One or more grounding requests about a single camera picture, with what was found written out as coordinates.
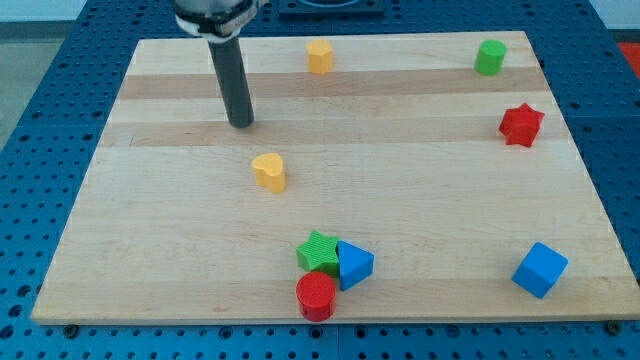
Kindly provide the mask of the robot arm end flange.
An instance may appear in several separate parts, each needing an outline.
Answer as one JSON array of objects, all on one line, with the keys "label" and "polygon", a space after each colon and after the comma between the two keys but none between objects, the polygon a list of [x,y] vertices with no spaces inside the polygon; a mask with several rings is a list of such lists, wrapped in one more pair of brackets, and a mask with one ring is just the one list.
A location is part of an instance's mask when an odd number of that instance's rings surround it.
[{"label": "robot arm end flange", "polygon": [[182,30],[214,43],[237,37],[265,4],[265,0],[171,1],[176,23]]}]

